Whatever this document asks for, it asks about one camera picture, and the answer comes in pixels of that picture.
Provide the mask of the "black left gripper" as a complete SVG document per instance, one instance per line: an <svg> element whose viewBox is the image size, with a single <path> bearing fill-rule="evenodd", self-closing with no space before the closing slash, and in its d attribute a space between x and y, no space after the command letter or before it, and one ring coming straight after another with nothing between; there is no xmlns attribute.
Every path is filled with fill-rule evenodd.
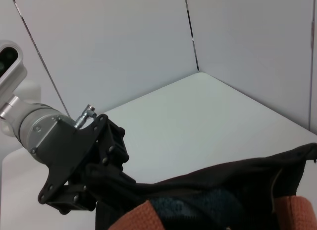
<svg viewBox="0 0 317 230"><path fill-rule="evenodd" d="M86 181L91 174L88 166L112 165L122 171L129 160L124 135L125 130L107 116L98 116L83 129L58 121L36 148L38 158L49 169L39 203L62 215L95 210L96 199Z"/></svg>

